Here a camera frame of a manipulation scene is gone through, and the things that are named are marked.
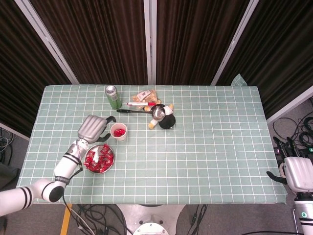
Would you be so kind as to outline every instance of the dark curtain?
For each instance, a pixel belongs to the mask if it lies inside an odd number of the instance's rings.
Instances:
[[[80,83],[148,83],[142,0],[31,2]]]
[[[241,74],[272,116],[313,85],[313,1],[259,1],[218,85]]]
[[[210,85],[248,0],[158,0],[156,83]]]
[[[30,137],[45,86],[70,82],[14,1],[0,14],[0,122]]]

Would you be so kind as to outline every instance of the table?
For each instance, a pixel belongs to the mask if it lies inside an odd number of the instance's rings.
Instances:
[[[268,170],[279,172],[256,87],[116,87],[122,108],[128,108],[133,95],[155,89],[162,103],[174,104],[174,128],[149,130],[151,116],[112,110],[105,85],[47,86],[18,186],[42,177],[53,180],[54,167],[77,139],[87,115],[112,115],[127,125],[128,137],[108,140],[116,156],[108,172],[84,170],[72,179],[65,190],[69,203],[286,202],[284,187],[266,175]]]

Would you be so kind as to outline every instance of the gray floor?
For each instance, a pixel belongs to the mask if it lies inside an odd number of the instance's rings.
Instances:
[[[313,111],[311,103],[307,100],[285,117],[298,121],[307,113]],[[291,136],[295,125],[292,122],[280,120],[275,124],[276,130],[283,137]],[[271,136],[276,136],[272,125],[269,125]],[[28,141],[16,138],[13,142],[12,164],[21,167],[27,151]],[[200,226],[200,235],[240,235],[259,230],[295,232],[292,208],[292,192],[287,189],[289,195],[287,204],[266,205],[209,205],[205,217]],[[190,221],[196,205],[186,206],[177,222],[177,235],[186,235],[190,227]],[[61,231],[65,207],[60,204],[35,204],[32,207],[7,216],[8,224],[5,235],[59,235]],[[106,214],[107,223],[114,225],[122,232],[120,222],[112,212]],[[69,235],[83,234],[71,219]]]

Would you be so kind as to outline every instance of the tin can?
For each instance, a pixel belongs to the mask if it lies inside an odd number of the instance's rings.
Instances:
[[[118,96],[115,86],[107,86],[105,89],[108,101],[113,109],[119,109],[122,106],[121,99]]]

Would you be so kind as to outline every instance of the paper cup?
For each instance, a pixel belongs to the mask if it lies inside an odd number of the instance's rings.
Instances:
[[[114,131],[115,130],[118,130],[118,129],[123,129],[125,130],[125,134],[120,136],[120,137],[115,137],[114,136]],[[118,141],[123,141],[126,139],[127,137],[127,126],[123,123],[116,123],[114,124],[112,127],[111,127],[111,130],[110,130],[110,133],[111,133],[111,136],[113,136],[115,139],[117,139]]]

